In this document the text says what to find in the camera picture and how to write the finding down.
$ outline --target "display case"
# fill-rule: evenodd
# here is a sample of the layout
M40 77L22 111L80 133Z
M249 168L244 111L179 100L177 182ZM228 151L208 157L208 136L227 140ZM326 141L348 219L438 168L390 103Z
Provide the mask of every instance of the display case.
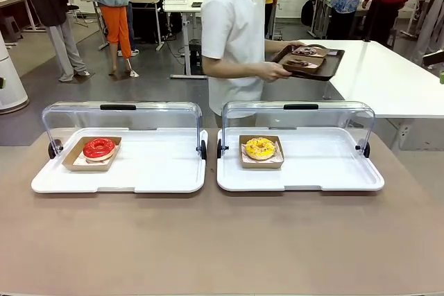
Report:
M376 191L384 186L369 159L375 113L363 103L233 102L222 117L217 181L225 190ZM282 165L246 167L245 136L277 137Z
M203 185L207 158L208 135L200 129L201 115L194 103L51 105L42 113L51 160L34 178L32 188L40 193L197 191ZM94 163L77 167L85 152L83 142L93 138L116 143L107 170Z

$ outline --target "orange pants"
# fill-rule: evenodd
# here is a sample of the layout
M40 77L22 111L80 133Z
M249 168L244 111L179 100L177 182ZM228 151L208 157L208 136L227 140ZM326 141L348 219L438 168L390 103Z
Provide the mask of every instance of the orange pants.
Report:
M108 27L108 41L111 44L118 44L122 49L122 56L125 59L131 58L130 36L128 34L128 22L126 19L126 7L101 6L103 18Z

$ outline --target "white tray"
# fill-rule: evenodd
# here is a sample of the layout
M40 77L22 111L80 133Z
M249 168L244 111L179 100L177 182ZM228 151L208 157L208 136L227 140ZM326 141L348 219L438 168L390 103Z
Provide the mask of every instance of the white tray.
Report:
M279 136L285 158L281 169L243 169L241 134ZM376 191L384 186L379 171L341 128L227 128L225 145L229 149L217 161L217 182L227 191Z
M109 171L85 173L67 170L62 162L81 137L121 137L121 148ZM207 144L208 133L200 132ZM156 130L84 128L64 144L59 156L35 176L31 186L39 193L190 193L199 190L206 161L196 151L196 129Z

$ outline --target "white t-shirt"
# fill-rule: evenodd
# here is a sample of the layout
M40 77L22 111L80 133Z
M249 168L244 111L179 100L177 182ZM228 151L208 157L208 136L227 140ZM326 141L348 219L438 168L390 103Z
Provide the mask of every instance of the white t-shirt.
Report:
M202 55L235 64L265 61L265 0L204 0ZM208 78L210 108L219 116L232 101L260 101L259 78Z

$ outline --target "donut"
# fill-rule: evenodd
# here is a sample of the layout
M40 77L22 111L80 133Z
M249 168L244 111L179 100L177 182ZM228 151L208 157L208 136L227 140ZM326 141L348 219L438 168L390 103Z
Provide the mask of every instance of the donut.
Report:
M109 159L114 154L115 150L116 144L113 140L96 138L83 147L83 154L88 161L100 162Z
M248 140L245 151L252 159L263 161L275 154L276 147L273 142L265 138L253 138Z
M294 60L289 60L287 62L287 65L306 67L306 66L308 66L308 62L304 62L303 60L300 60L300 59L294 59Z
M316 55L318 51L315 48L309 48L308 46L300 46L292 52L294 55Z

